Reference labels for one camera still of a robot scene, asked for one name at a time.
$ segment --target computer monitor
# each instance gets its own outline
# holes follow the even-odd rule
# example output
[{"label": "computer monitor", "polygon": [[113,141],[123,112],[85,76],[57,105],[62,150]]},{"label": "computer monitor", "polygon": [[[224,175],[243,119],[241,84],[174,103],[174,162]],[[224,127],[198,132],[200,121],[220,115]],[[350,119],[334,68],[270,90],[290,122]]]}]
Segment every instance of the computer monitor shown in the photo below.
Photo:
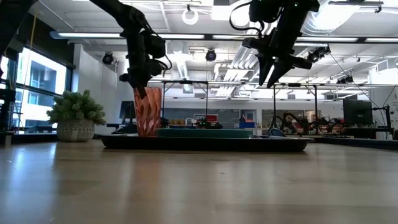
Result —
[{"label": "computer monitor", "polygon": [[122,101],[120,107],[119,118],[136,118],[136,110],[134,108],[134,101]]},{"label": "computer monitor", "polygon": [[343,100],[346,124],[373,124],[372,103],[362,100]]}]

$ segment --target green board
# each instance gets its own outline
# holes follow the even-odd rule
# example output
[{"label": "green board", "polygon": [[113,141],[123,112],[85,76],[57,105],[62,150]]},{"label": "green board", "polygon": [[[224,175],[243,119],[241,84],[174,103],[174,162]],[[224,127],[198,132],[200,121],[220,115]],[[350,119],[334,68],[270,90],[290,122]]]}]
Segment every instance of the green board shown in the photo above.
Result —
[{"label": "green board", "polygon": [[157,129],[159,137],[181,138],[250,138],[253,130],[240,129]]}]

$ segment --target pink vase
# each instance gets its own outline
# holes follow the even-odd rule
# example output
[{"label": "pink vase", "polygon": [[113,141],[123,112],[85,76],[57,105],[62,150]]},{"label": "pink vase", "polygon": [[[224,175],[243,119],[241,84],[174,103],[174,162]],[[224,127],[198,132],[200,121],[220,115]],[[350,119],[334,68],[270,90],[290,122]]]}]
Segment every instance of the pink vase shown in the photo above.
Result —
[{"label": "pink vase", "polygon": [[138,89],[134,89],[138,135],[155,136],[155,130],[160,128],[162,90],[160,88],[145,87],[145,91],[147,96],[141,99]]}]

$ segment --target white plant pot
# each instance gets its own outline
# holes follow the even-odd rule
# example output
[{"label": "white plant pot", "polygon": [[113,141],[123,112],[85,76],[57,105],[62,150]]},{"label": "white plant pot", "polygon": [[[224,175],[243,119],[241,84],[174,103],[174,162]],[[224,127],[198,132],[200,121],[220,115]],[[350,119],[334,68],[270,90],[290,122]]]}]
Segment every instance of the white plant pot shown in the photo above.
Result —
[{"label": "white plant pot", "polygon": [[57,136],[60,141],[87,142],[94,137],[94,122],[87,119],[60,121],[57,126]]}]

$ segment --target geometric patterned vase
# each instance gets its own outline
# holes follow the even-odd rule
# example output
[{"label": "geometric patterned vase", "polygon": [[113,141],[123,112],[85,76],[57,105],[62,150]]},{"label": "geometric patterned vase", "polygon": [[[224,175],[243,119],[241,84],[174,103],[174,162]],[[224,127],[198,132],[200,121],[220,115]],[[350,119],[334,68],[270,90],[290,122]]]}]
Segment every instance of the geometric patterned vase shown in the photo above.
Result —
[{"label": "geometric patterned vase", "polygon": [[94,122],[87,119],[60,121],[57,126],[57,136],[60,141],[87,142],[94,137]]},{"label": "geometric patterned vase", "polygon": [[155,130],[160,128],[160,107],[162,91],[160,88],[145,87],[147,96],[141,99],[138,89],[134,89],[134,106],[138,136],[155,136]]}]

